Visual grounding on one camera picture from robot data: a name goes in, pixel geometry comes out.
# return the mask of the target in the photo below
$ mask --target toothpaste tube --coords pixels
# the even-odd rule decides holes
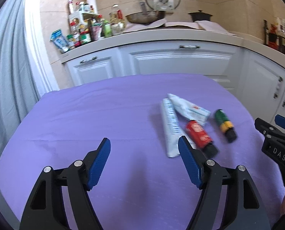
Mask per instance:
[[[168,157],[176,157],[180,154],[178,142],[181,136],[185,136],[193,149],[196,148],[193,141],[185,134],[179,126],[176,112],[169,99],[163,99],[161,104],[161,112],[163,117],[163,127],[166,139],[166,148]]]
[[[210,111],[180,98],[174,94],[168,94],[175,110],[188,120],[196,120],[200,125],[204,126],[210,115]]]
[[[61,53],[65,53],[69,50],[69,42],[66,40],[61,29],[54,31],[51,34],[50,40],[59,48]]]

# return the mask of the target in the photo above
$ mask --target paper towel roll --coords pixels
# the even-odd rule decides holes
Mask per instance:
[[[93,6],[93,9],[95,10],[95,13],[98,13],[97,3],[96,0],[87,0],[86,1],[89,5]]]

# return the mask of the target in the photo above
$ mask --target metal screw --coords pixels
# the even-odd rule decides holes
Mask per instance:
[[[238,169],[239,169],[240,171],[245,171],[245,170],[246,170],[246,167],[243,166],[243,165],[239,165],[239,166],[238,166]]]
[[[77,160],[77,161],[74,162],[74,165],[76,167],[80,167],[82,164],[83,164],[83,162],[81,160]]]
[[[51,167],[47,166],[43,169],[44,172],[48,173],[51,171]]]
[[[209,165],[209,166],[214,166],[214,165],[215,165],[215,161],[212,160],[212,159],[207,160],[206,163],[207,163],[207,165]]]

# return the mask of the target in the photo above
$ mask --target black cap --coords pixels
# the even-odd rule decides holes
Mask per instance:
[[[228,140],[229,143],[232,143],[236,140],[237,135],[234,131],[233,128],[229,128],[226,132],[225,132],[225,137]]]
[[[208,159],[215,157],[219,153],[219,150],[212,143],[206,145],[202,151]]]

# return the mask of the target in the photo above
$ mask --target white tube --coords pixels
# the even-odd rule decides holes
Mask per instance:
[[[174,111],[173,105],[169,99],[165,98],[162,100],[161,112],[166,139],[167,156],[176,157],[180,154],[178,142],[181,136],[185,136],[192,148],[195,149],[195,144],[179,126],[176,112]]]
[[[188,120],[196,120],[200,125],[204,126],[210,115],[210,111],[180,98],[174,94],[168,94],[175,110]]]

